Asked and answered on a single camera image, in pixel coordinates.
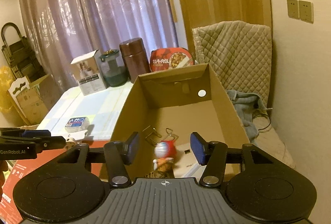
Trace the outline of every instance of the metal screw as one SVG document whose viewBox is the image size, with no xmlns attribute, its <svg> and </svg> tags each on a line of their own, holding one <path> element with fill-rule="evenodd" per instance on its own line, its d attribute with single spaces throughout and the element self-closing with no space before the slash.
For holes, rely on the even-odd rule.
<svg viewBox="0 0 331 224">
<path fill-rule="evenodd" d="M 112 178 L 112 181 L 115 183 L 115 184 L 125 184 L 126 182 L 128 182 L 128 178 L 125 177 L 125 176 L 115 176 Z"/>
<path fill-rule="evenodd" d="M 202 181 L 206 184 L 216 184 L 218 182 L 218 178 L 216 176 L 209 175 L 205 176 Z"/>
</svg>

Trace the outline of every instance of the black circular cover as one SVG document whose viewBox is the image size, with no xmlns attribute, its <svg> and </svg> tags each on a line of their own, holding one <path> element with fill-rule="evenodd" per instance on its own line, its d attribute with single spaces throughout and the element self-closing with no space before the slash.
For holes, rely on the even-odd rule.
<svg viewBox="0 0 331 224">
<path fill-rule="evenodd" d="M 104 197 L 104 186 L 94 174 L 72 164 L 38 170 L 23 177 L 13 198 L 24 217 L 38 222 L 69 222 L 96 208 Z"/>
<path fill-rule="evenodd" d="M 290 222 L 307 217 L 316 201 L 316 190 L 304 176 L 288 167 L 255 165 L 234 176 L 226 197 L 240 214 L 258 221 Z"/>
</svg>

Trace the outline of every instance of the gray ribbed plate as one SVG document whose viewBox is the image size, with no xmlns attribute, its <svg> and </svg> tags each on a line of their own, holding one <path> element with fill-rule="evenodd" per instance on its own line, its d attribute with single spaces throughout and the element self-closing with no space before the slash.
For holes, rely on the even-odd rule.
<svg viewBox="0 0 331 224">
<path fill-rule="evenodd" d="M 22 224 L 34 223 L 24 220 Z M 90 215 L 72 224 L 255 224 L 233 211 L 219 191 L 199 187 L 193 178 L 138 178 L 114 189 Z"/>
</svg>

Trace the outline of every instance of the tablecloth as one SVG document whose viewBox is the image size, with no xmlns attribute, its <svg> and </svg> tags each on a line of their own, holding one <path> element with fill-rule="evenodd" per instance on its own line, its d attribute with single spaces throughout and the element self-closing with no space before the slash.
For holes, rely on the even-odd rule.
<svg viewBox="0 0 331 224">
<path fill-rule="evenodd" d="M 49 130 L 52 136 L 67 137 L 64 129 L 73 117 L 88 117 L 90 128 L 84 140 L 109 140 L 125 100 L 133 84 L 127 82 L 120 87 L 109 87 L 106 90 L 84 96 L 79 87 L 64 92 L 61 98 L 45 116 L 38 130 Z"/>
</svg>

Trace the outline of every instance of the wall socket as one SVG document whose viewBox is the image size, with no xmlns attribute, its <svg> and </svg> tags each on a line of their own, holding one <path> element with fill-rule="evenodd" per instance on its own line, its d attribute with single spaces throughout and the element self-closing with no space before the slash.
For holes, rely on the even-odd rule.
<svg viewBox="0 0 331 224">
<path fill-rule="evenodd" d="M 287 14 L 290 18 L 299 19 L 299 4 L 297 0 L 287 0 Z"/>
<path fill-rule="evenodd" d="M 299 0 L 300 19 L 307 22 L 314 22 L 314 8 L 311 2 Z"/>
</svg>

